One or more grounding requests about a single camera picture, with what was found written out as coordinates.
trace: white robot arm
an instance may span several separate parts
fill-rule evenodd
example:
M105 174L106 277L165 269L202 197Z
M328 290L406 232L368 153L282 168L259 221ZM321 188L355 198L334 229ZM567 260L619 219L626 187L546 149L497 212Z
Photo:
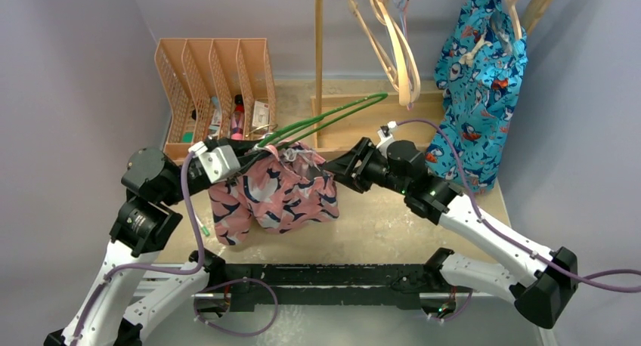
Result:
M551 328L574 294L577 283L513 242L527 246L543 259L572 273L577 271L574 254L565 248L553 252L483 211L482 217L511 238L512 243L480 224L469 198L448 181L428 174L423 154L411 142L394 141L390 128L393 131L395 126L384 127L379 132L378 149L368 138L363 138L351 151L327 162L325 170L334 173L336 181L361 193L378 184L404 195L405 204L415 214L465 237L499 264L467 259L449 249L439 249L425 264L340 266L226 264L220 257L206 252L202 269L171 276L132 304L145 266L118 271L108 277L110 281L106 281L105 276L124 264L153 263L182 219L167 207L183 200L180 168L159 150L146 149L129 160L128 171L122 178L127 187L127 201L110 231L111 241L89 294L72 322L49 334L44 345L142 345L160 322L192 294L206 286L252 277L273 286L281 304L373 302L409 309L419 301L421 292L466 287L512 302L532 323ZM259 160L264 151L244 155L254 144L207 140L192 147L194 160L187 170L189 194L231 178ZM194 269L197 258L192 255L182 269ZM424 283L416 286L417 278ZM405 286L408 286L405 292L397 292ZM102 292L95 292L97 288L102 288ZM315 292L323 292L324 296L318 297ZM232 291L232 295L237 310L251 310L256 302L262 302L248 285L242 292ZM78 334L78 322L82 322L81 332L74 336Z

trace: wooden pole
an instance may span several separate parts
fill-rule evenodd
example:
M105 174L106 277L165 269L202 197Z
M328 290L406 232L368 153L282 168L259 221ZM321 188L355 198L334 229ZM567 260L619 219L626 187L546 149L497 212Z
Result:
M316 107L323 100L323 0L316 0Z
M532 33L532 30L534 30L534 27L539 23L539 20L551 3L552 0L530 0L523 14L523 20L521 20L528 35Z

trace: bottle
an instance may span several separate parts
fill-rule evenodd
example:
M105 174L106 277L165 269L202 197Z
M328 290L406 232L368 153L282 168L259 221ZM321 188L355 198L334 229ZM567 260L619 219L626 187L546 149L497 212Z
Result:
M236 104L236 109L231 114L231 139L242 140L243 126L245 124L245 106L243 105L243 95L237 94L236 97L234 97L234 103Z
M220 129L221 107L217 97L212 97L212 104L214 106L214 114L212 115L212 124L209 125L209 134L216 136Z

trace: white bracket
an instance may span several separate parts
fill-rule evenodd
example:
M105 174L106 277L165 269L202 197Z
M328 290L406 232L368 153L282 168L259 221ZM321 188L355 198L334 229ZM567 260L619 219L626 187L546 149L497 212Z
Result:
M194 152L194 158L200 161L212 184L229 178L240 170L240 163L231 146L220 146L208 151L201 141L189 147L189 152Z
M193 269L194 263L187 262L181 269ZM172 276L160 280L160 286L149 295L127 307L124 318L133 325L142 325L140 339L145 343L149 334L186 300L207 287L209 274L202 268L198 273L189 276Z
M509 287L516 278L501 264L489 264L454 253L447 257L441 275L452 286L462 286L488 293L514 303Z
M448 208L450 211L441 215L438 224L468 239L483 252L488 253L492 258L501 263L516 278L518 283L528 287L537 280L534 275L537 270L546 270L547 265L545 263L531 257L531 254L522 251L513 244L508 243L481 223L467 195L457 196L450 202ZM535 243L515 232L512 228L506 226L483 210L481 210L481 214L502 234L509 236L516 242L527 246L529 249L543 256L545 259L552 261L550 248Z
M387 134L379 129L377 134L379 135L380 142L376 145L376 149L382 153L382 155L387 158L387 147L389 147L392 142L395 141L394 136L392 135L398 129L396 122L392 121L387 124L389 128Z
M104 281L103 278L107 272L122 264L153 263L159 253L160 251L145 253L134 258L132 257L132 249L125 244L120 241L109 242L107 253L94 284L73 321L63 330L64 338L66 340L73 338L73 331L78 323L80 313L85 309L87 300L96 287ZM105 286L89 311L77 346L103 346L113 344L116 341L122 315L129 306L143 274L144 270L127 269L113 275L111 282Z

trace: pink bottle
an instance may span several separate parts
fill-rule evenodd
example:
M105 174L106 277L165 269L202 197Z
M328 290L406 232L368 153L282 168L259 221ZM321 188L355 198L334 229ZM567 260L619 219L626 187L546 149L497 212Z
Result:
M243 126L245 124L245 106L243 105L243 96L238 94L234 98L236 109L231 114L231 139L243 139Z

